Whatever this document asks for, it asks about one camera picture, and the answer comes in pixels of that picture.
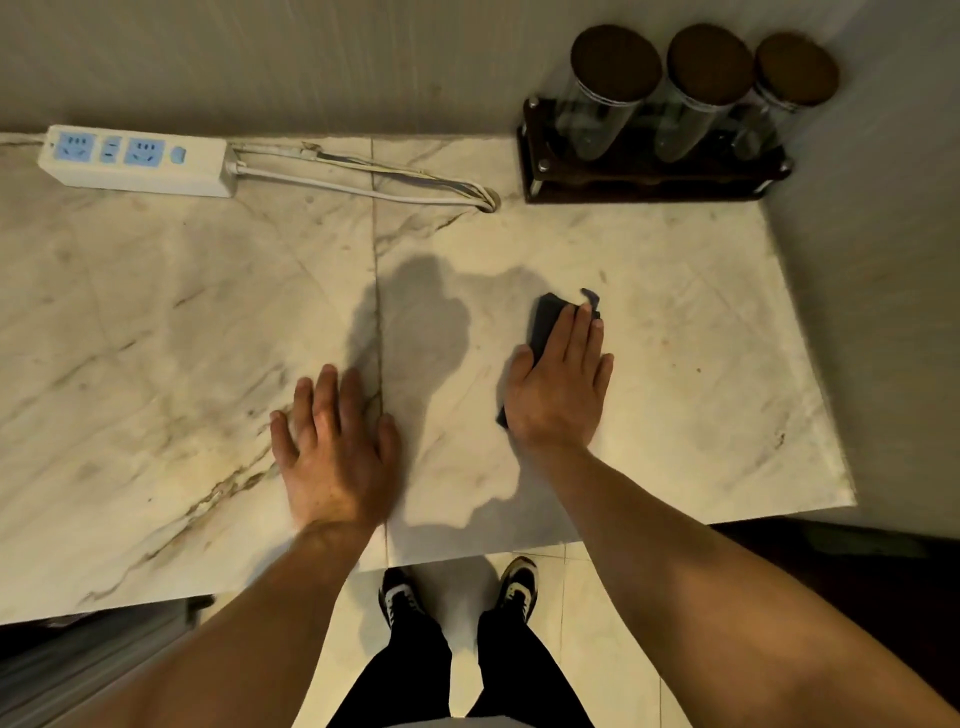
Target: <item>glass jar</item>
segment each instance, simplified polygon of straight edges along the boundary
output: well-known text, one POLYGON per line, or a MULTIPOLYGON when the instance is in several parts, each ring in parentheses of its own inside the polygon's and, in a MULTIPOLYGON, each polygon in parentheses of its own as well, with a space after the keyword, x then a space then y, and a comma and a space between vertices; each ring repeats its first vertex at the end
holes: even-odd
POLYGON ((654 154, 672 163, 686 157, 716 119, 750 90, 753 58, 734 34, 701 23, 670 41, 667 79, 654 154))
POLYGON ((806 36, 776 33, 756 48, 750 107, 738 124, 733 153, 756 159, 799 129, 806 109, 820 106, 840 86, 833 57, 806 36))
POLYGON ((570 80, 557 101, 554 125, 582 161, 599 159, 660 83, 653 45, 616 25, 580 33, 570 49, 570 80))

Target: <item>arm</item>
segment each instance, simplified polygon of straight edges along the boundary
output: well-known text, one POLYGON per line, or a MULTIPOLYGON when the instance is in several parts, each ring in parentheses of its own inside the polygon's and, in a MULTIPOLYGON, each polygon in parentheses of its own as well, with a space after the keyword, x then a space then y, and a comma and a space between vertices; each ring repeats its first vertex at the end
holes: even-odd
POLYGON ((603 325, 571 307, 505 405, 613 605, 696 726, 960 726, 909 667, 823 599, 587 450, 612 374, 603 325))
POLYGON ((390 514, 399 437, 389 416, 377 441, 363 422, 355 370, 324 367, 297 383, 292 412, 271 415, 274 456, 300 533, 246 591, 185 644, 91 705, 83 728, 283 728, 313 678, 337 594, 390 514))

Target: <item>forearm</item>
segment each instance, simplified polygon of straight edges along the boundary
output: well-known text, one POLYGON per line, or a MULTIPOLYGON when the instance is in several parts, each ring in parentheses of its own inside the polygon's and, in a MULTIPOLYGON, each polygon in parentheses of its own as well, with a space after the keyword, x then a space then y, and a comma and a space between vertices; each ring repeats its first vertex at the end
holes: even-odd
POLYGON ((785 572, 585 449, 534 457, 695 725, 957 725, 912 670, 785 572))
POLYGON ((306 528, 253 585, 80 725, 291 725, 337 594, 369 538, 352 526, 306 528))

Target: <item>wall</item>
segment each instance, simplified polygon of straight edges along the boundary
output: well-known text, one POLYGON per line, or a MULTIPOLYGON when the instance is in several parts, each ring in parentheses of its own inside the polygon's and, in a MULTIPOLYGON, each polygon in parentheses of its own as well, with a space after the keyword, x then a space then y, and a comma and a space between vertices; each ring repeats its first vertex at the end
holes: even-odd
POLYGON ((714 20, 835 35, 864 0, 52 0, 0 4, 0 131, 508 133, 577 33, 714 20))
POLYGON ((859 508, 960 538, 960 5, 874 0, 768 197, 859 508))

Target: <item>tiled floor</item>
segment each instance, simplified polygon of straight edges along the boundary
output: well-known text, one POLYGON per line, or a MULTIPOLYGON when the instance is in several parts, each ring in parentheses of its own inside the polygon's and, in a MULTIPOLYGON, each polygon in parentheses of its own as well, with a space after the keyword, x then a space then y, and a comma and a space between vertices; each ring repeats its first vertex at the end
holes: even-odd
MULTIPOLYGON (((560 663, 593 723, 598 728, 689 728, 613 609, 583 544, 533 551, 528 555, 540 569, 540 595, 530 626, 560 663)), ((495 598, 499 574, 514 556, 498 553, 412 567, 427 610, 453 651, 450 711, 455 716, 465 715, 480 694, 476 621, 495 598)), ((376 601, 381 573, 354 574, 337 599, 295 728, 326 726, 368 660, 387 643, 390 633, 376 601)))

